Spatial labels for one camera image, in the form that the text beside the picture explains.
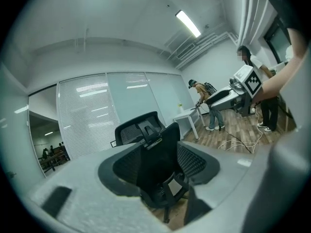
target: white desk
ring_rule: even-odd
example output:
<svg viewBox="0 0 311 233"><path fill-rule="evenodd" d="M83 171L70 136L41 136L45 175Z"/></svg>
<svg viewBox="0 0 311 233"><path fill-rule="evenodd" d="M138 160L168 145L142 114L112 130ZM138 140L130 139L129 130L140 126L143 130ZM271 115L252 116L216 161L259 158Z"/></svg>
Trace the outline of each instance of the white desk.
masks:
<svg viewBox="0 0 311 233"><path fill-rule="evenodd" d="M198 133L197 133L197 131L196 131L196 129L195 129L194 123L193 123L192 118L191 118L191 116L192 116L194 113L198 113L198 115L199 115L199 117L201 118L201 121L202 121L202 123L203 123L203 126L205 127L205 122L204 122L204 120L203 120L203 117L202 117L202 114L201 114L199 108L196 108L196 109L194 109L194 110L187 109L187 110L183 111L182 113L178 114L177 116L175 116L175 117L173 118L173 120L174 120L174 122L177 122L177 120L179 120L179 119L188 118L188 120L189 120L189 122L190 122L190 125L191 125L191 127L192 127L192 129L193 129L195 138L196 138L196 139L199 139ZM180 137L181 137L181 139L184 139L184 137L183 137L183 135L182 135L181 132L180 132Z"/></svg>

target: white wall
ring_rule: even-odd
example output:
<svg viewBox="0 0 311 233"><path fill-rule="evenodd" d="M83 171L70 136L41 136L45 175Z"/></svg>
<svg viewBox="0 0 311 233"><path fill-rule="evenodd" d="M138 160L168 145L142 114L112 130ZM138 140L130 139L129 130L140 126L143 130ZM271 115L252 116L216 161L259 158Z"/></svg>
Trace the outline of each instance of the white wall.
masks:
<svg viewBox="0 0 311 233"><path fill-rule="evenodd" d="M14 111L26 107L27 94L10 80L0 66L0 162L5 173L16 175L10 183L18 194L25 195L44 179L36 159L29 134L28 110Z"/></svg>
<svg viewBox="0 0 311 233"><path fill-rule="evenodd" d="M56 112L56 86L30 96L29 110L44 117L58 120Z"/></svg>
<svg viewBox="0 0 311 233"><path fill-rule="evenodd" d="M180 74L179 70L150 50L108 44L87 44L86 52L73 46L58 48L38 56L31 67L28 92L32 93L58 81L84 75L149 71Z"/></svg>
<svg viewBox="0 0 311 233"><path fill-rule="evenodd" d="M201 83L211 83L219 90L228 86L229 79L243 65L244 62L237 58L236 46L228 39L210 48L203 57L184 69L182 77L186 84L190 79L194 79ZM199 95L194 88L190 89L190 95L194 103L199 100ZM202 107L208 111L207 105L204 104Z"/></svg>

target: jeans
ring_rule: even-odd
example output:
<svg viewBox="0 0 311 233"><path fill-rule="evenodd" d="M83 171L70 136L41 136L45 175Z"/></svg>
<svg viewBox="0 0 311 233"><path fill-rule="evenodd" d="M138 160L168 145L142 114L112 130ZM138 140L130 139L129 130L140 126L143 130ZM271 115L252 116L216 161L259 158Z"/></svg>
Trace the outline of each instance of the jeans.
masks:
<svg viewBox="0 0 311 233"><path fill-rule="evenodd" d="M272 131L276 130L278 115L277 97L261 101L260 107L263 118L263 125L269 127L269 129Z"/></svg>
<svg viewBox="0 0 311 233"><path fill-rule="evenodd" d="M219 111L216 110L209 110L209 128L214 129L215 128L215 118L218 119L218 125L219 127L224 126L224 120L223 116Z"/></svg>

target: black pants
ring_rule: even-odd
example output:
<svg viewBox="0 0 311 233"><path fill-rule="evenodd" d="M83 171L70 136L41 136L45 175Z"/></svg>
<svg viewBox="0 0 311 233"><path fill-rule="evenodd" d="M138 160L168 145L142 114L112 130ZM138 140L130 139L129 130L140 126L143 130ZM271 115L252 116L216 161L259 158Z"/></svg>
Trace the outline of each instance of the black pants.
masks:
<svg viewBox="0 0 311 233"><path fill-rule="evenodd" d="M269 127L269 129L272 131L276 130L277 115L278 115L277 97L261 101L260 107L263 117L263 124Z"/></svg>

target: backpack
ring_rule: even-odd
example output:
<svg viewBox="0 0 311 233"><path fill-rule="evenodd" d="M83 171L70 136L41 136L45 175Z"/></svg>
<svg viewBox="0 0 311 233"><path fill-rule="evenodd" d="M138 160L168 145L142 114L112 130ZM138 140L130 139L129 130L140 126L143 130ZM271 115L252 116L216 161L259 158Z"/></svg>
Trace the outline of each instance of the backpack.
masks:
<svg viewBox="0 0 311 233"><path fill-rule="evenodd" d="M214 93L217 91L217 90L215 89L215 87L212 86L210 83L205 82L205 83L204 83L204 86L205 86L205 89L206 89L206 91L207 91L207 93L208 93L209 95L212 95L212 94L214 94Z"/></svg>

